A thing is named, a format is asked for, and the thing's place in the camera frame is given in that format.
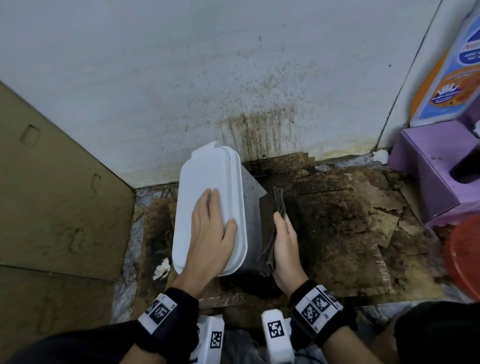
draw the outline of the stain on wall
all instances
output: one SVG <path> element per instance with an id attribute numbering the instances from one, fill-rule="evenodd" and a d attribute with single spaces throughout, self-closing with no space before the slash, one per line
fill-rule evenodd
<path id="1" fill-rule="evenodd" d="M 278 155 L 288 148 L 295 148 L 295 106 L 275 106 L 269 111 L 244 113 L 222 120 L 220 130 L 233 138 L 235 149 L 242 161 Z"/>

